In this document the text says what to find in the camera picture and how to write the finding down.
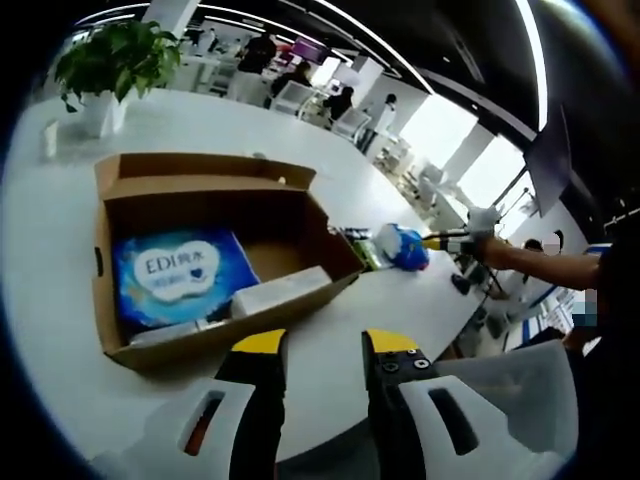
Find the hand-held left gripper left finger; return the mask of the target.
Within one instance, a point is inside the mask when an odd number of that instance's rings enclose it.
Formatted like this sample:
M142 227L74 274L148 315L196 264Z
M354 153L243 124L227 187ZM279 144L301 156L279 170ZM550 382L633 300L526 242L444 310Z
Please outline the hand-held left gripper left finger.
M284 329L250 335L173 405L171 479L274 479L285 419Z

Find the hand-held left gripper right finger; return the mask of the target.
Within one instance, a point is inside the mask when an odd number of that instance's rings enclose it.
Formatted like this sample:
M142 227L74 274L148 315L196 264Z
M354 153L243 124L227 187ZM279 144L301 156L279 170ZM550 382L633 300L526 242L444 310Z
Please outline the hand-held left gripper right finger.
M503 479L505 415L411 338L362 332L368 419L383 479Z

